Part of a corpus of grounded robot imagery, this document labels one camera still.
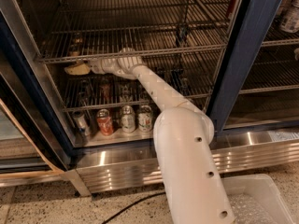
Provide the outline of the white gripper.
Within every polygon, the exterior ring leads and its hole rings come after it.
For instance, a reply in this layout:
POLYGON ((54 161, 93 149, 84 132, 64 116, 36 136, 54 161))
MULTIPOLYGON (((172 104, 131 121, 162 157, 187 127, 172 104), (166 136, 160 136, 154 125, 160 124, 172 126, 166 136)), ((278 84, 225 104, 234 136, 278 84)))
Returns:
POLYGON ((100 59, 90 60, 89 64, 85 62, 74 63, 67 66, 64 70, 68 75, 71 76, 87 75, 91 72, 91 70, 93 73, 97 75, 104 75, 104 74, 117 75, 119 68, 120 67, 115 59, 100 58, 100 59))

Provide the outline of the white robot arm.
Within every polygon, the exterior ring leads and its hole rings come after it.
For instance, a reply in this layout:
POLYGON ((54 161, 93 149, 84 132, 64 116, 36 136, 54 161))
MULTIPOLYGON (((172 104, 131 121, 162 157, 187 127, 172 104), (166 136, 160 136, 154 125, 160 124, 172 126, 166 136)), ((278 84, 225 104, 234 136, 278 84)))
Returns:
POLYGON ((118 59, 91 59, 97 74, 137 79, 161 110, 153 141, 174 224, 235 224, 209 144, 211 119, 151 71, 132 49, 118 59))

